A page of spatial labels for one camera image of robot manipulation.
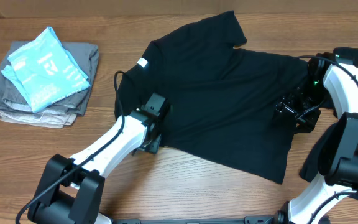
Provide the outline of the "black t-shirt with label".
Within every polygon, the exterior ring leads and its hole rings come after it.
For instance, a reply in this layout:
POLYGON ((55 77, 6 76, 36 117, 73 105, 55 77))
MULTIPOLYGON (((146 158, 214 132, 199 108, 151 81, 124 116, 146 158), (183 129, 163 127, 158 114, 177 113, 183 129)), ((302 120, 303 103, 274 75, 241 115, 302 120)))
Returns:
POLYGON ((232 11, 157 40, 122 79, 124 114, 157 93, 170 104, 161 144, 281 184, 296 122, 277 103, 302 86, 307 63, 246 50, 232 11))

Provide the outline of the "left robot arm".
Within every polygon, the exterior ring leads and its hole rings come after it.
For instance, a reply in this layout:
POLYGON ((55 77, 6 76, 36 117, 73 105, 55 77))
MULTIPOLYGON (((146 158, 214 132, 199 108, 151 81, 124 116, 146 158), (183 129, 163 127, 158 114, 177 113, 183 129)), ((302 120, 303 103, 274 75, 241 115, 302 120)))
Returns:
POLYGON ((107 133, 81 152, 70 158, 54 155, 46 163, 27 218, 34 223, 112 223, 99 211, 105 180, 132 151, 158 151, 158 126, 166 113, 142 106, 119 117, 107 133))

